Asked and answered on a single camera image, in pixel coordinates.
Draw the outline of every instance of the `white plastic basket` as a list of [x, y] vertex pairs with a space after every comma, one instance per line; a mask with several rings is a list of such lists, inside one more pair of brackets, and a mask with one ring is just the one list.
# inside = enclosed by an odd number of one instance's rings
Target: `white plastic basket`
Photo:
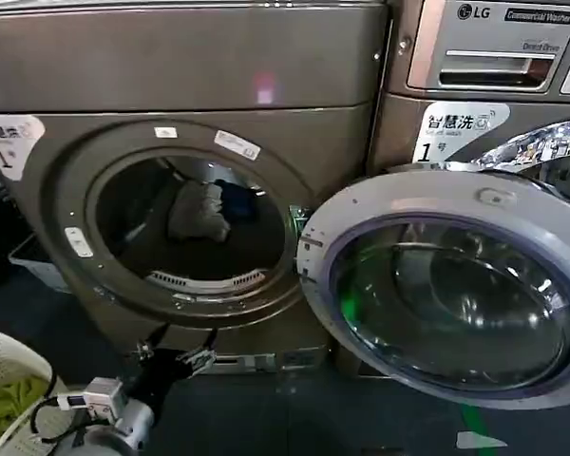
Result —
[[[52, 367], [35, 351], [0, 333], [0, 386], [29, 375], [35, 375], [50, 382]], [[64, 383], [57, 378], [51, 395], [66, 391]], [[47, 456], [52, 451], [53, 445], [37, 443], [32, 439], [29, 416], [34, 407], [35, 405], [19, 416], [2, 435], [0, 456]], [[73, 412], [61, 411], [58, 408], [43, 408], [37, 417], [38, 429], [44, 436], [57, 436], [67, 430], [73, 416]]]

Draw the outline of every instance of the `floor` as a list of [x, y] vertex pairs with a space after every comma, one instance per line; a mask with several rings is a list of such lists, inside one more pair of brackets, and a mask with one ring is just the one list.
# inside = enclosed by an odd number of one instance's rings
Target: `floor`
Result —
[[[69, 384], [126, 371], [76, 299], [25, 270], [0, 287], [0, 331], [41, 353]], [[330, 366], [295, 376], [201, 376], [173, 388], [143, 454], [570, 455], [570, 407], [474, 409], [472, 422], [462, 410], [391, 381], [351, 380]], [[465, 430], [508, 447], [457, 449]]]

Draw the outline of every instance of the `yellow-green cloth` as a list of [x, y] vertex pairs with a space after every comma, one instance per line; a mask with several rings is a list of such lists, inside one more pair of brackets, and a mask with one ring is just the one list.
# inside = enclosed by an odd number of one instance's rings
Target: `yellow-green cloth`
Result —
[[9, 426], [47, 392], [48, 382], [26, 377], [0, 387], [0, 437]]

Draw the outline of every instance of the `lg logo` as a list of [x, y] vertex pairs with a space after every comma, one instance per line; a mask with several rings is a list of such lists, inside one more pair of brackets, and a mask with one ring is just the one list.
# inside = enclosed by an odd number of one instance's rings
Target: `lg logo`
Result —
[[468, 3], [463, 3], [458, 8], [458, 18], [462, 19], [464, 21], [465, 19], [468, 19], [469, 17], [475, 17], [477, 19], [487, 19], [488, 17], [490, 17], [490, 8], [489, 7], [483, 7], [483, 8], [473, 7], [472, 5], [469, 5]]

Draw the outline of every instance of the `washer door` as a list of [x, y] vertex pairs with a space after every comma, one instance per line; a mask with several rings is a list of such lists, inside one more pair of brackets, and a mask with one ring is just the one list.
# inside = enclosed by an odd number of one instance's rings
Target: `washer door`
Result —
[[570, 203], [532, 180], [364, 180], [311, 217], [297, 269], [326, 328], [385, 375], [485, 407], [570, 403]]

